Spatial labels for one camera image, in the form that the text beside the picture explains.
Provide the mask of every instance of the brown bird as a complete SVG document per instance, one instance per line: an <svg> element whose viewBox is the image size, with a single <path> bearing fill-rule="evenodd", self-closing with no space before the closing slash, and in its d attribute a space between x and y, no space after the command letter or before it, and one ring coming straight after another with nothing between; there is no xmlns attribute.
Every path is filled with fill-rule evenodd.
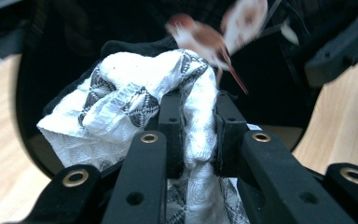
<svg viewBox="0 0 358 224"><path fill-rule="evenodd" d="M245 94L248 91L245 88L241 78L235 72L231 65L231 60L226 47L224 38L211 26L194 21L186 14L172 16L166 28L169 34L173 36L180 49L190 49L198 53L210 65L216 66L217 83L220 82L223 70L229 71Z"/></svg>

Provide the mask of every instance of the wooden table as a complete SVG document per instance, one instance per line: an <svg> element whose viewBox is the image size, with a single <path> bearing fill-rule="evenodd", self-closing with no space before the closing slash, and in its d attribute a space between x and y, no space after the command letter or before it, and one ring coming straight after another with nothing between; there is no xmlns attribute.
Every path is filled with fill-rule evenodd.
<svg viewBox="0 0 358 224"><path fill-rule="evenodd" d="M19 59L0 63L0 222L26 217L49 182L27 157L16 130L13 85ZM324 86L294 154L320 173L332 162L358 164L358 64Z"/></svg>

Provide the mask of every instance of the bird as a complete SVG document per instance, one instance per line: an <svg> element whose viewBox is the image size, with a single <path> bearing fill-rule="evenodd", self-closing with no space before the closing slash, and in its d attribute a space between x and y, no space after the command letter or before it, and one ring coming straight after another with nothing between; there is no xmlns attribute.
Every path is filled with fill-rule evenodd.
<svg viewBox="0 0 358 224"><path fill-rule="evenodd" d="M217 67L217 84L220 83L223 70L229 71L242 91L248 94L231 64L230 55L255 39L263 26L267 9L267 0L237 0L222 18L222 33L207 24L194 21L185 13L171 16L166 23L166 30L180 49L190 49L211 66Z"/></svg>

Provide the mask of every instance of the wooden surface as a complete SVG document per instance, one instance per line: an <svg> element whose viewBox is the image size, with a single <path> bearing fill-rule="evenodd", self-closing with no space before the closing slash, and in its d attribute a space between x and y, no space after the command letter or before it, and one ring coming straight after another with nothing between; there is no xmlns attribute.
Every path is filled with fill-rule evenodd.
<svg viewBox="0 0 358 224"><path fill-rule="evenodd" d="M0 223L26 217L49 182L27 157L14 123L19 59L10 56L0 64ZM320 173L331 162L358 164L358 65L324 87L295 155Z"/></svg>

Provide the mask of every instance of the white cloth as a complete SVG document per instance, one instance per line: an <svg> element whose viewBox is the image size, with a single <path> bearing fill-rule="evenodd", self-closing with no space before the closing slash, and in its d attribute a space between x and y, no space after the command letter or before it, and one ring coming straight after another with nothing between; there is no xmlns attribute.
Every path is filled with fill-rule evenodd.
<svg viewBox="0 0 358 224"><path fill-rule="evenodd" d="M231 182L213 174L217 88L212 67L192 51L110 55L37 127L65 167L81 163L103 170L125 158L133 136L158 113L162 96L177 88L186 167L170 183L167 223L247 221Z"/></svg>

